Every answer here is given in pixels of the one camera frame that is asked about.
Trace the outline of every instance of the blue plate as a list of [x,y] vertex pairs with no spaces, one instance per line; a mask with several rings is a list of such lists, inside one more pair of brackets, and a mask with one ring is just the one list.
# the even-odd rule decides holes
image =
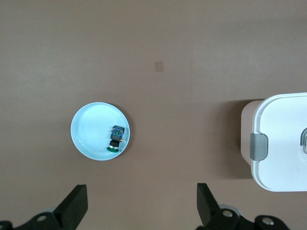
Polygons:
[[[113,126],[125,128],[119,152],[109,152]],[[120,155],[130,138],[130,128],[126,117],[116,107],[96,102],[82,107],[71,122],[71,138],[77,149],[88,158],[106,161]]]

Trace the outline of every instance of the beige tabletop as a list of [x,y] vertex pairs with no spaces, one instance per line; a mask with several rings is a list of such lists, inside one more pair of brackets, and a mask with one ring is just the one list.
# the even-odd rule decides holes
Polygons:
[[[240,154],[250,101],[307,91],[305,0],[0,1],[0,219],[18,226],[86,184],[79,230],[194,230],[196,184],[248,220],[307,228],[307,192],[274,193]],[[106,102],[131,139],[110,161],[71,140]]]

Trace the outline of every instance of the green round base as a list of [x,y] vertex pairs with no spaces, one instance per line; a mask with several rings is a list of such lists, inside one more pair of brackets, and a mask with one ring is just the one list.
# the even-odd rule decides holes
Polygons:
[[108,150],[109,152],[119,152],[118,149],[113,149],[113,148],[110,148],[110,147],[107,147],[107,150]]

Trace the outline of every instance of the white lid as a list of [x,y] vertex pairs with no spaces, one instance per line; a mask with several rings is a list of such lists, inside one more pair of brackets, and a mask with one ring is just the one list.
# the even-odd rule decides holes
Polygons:
[[267,155],[252,160],[254,179],[271,191],[307,191],[307,151],[301,136],[307,128],[307,93],[281,94],[264,100],[253,118],[252,132]]

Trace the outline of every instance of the plastic storage box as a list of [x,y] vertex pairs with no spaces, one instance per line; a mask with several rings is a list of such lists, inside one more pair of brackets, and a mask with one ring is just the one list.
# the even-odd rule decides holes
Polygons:
[[244,107],[241,154],[261,187],[307,191],[306,142],[307,93],[276,95]]

